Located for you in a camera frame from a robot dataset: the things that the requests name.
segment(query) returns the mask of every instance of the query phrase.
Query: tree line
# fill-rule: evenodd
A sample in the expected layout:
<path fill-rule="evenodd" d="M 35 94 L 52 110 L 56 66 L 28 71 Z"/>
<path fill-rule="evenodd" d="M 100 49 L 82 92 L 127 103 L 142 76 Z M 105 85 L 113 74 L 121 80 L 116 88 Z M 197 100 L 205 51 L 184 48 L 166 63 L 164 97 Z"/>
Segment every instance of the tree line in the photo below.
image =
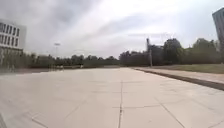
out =
<path fill-rule="evenodd" d="M 96 68 L 107 65 L 118 65 L 119 60 L 110 56 L 102 58 L 89 55 L 73 55 L 70 58 L 54 58 L 51 55 L 5 54 L 2 68 Z"/>
<path fill-rule="evenodd" d="M 224 55 L 216 48 L 217 43 L 199 38 L 192 47 L 183 48 L 177 39 L 168 39 L 163 46 L 150 45 L 153 65 L 213 64 L 224 62 Z M 119 59 L 89 55 L 73 55 L 70 58 L 54 58 L 50 55 L 6 54 L 3 68 L 95 68 L 109 65 L 148 66 L 149 51 L 126 51 Z"/>
<path fill-rule="evenodd" d="M 217 42 L 199 38 L 192 47 L 183 48 L 177 39 L 168 39 L 163 46 L 151 45 L 153 65 L 214 64 L 224 62 L 224 55 L 216 47 Z M 126 51 L 119 56 L 125 66 L 148 66 L 149 52 Z"/>

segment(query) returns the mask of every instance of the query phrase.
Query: lamp post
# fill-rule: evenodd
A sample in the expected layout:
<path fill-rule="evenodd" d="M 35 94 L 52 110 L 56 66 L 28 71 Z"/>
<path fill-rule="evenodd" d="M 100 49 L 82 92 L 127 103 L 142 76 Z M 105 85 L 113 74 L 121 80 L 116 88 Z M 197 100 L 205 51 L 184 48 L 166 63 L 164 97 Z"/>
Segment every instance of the lamp post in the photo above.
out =
<path fill-rule="evenodd" d="M 149 65 L 150 65 L 150 67 L 152 67 L 152 49 L 151 49 L 149 38 L 146 38 L 146 49 L 147 49 L 147 53 L 148 53 Z"/>

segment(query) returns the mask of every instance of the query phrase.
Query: curb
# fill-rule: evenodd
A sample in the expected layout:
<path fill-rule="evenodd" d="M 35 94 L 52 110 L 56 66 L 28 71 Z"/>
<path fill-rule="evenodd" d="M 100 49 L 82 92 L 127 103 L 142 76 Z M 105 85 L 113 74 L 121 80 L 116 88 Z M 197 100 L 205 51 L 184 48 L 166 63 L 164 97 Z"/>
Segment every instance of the curb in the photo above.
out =
<path fill-rule="evenodd" d="M 215 88 L 215 89 L 219 89 L 219 90 L 224 91 L 224 84 L 223 83 L 217 83 L 217 82 L 212 82 L 212 81 L 207 81 L 207 80 L 199 80 L 199 79 L 177 76 L 177 75 L 171 75 L 171 74 L 166 74 L 166 73 L 161 73 L 161 72 L 154 72 L 154 71 L 148 71 L 148 70 L 146 71 L 146 70 L 142 70 L 142 69 L 134 69 L 134 70 L 143 71 L 145 73 L 152 73 L 152 74 L 165 76 L 165 77 L 169 77 L 169 78 L 174 78 L 174 79 L 177 79 L 177 80 L 182 80 L 182 81 L 186 81 L 186 82 L 190 82 L 190 83 L 194 83 L 194 84 L 199 84 L 199 85 L 203 85 L 203 86 L 206 86 L 206 87 Z"/>

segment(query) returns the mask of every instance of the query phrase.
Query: building window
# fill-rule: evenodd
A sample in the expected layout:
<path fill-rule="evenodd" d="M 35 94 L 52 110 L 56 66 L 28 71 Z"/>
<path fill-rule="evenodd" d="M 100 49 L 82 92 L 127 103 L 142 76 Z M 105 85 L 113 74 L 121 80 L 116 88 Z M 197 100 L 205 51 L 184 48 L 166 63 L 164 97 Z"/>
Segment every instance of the building window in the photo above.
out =
<path fill-rule="evenodd" d="M 16 28 L 13 28 L 13 33 L 12 33 L 13 35 L 15 35 L 16 34 Z"/>
<path fill-rule="evenodd" d="M 12 26 L 9 27 L 9 34 L 12 33 Z"/>
<path fill-rule="evenodd" d="M 3 32 L 3 24 L 0 23 L 0 32 Z"/>
<path fill-rule="evenodd" d="M 3 24 L 3 32 L 5 32 L 5 24 Z"/>
<path fill-rule="evenodd" d="M 9 25 L 6 27 L 6 33 L 9 33 Z"/>
<path fill-rule="evenodd" d="M 18 44 L 19 44 L 19 40 L 18 40 L 18 38 L 16 38 L 15 46 L 18 46 Z"/>
<path fill-rule="evenodd" d="M 10 37 L 8 37 L 8 42 L 7 42 L 7 44 L 10 45 Z"/>
<path fill-rule="evenodd" d="M 17 29 L 17 33 L 16 33 L 16 36 L 19 36 L 19 29 Z"/>
<path fill-rule="evenodd" d="M 6 42 L 7 42 L 7 36 L 5 36 L 4 38 L 4 44 L 6 44 Z"/>
<path fill-rule="evenodd" d="M 12 43 L 11 43 L 12 46 L 14 46 L 14 37 L 12 37 Z"/>
<path fill-rule="evenodd" d="M 0 43 L 3 43 L 3 35 L 0 35 Z"/>

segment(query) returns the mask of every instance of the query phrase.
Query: sky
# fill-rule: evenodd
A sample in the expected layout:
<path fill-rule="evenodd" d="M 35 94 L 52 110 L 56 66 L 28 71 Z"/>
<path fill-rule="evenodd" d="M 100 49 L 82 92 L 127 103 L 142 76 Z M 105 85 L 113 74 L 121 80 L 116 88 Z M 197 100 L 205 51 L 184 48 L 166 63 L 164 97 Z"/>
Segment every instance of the sky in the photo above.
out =
<path fill-rule="evenodd" d="M 115 56 L 197 38 L 217 40 L 212 13 L 223 0 L 1 0 L 0 18 L 26 26 L 25 52 Z"/>

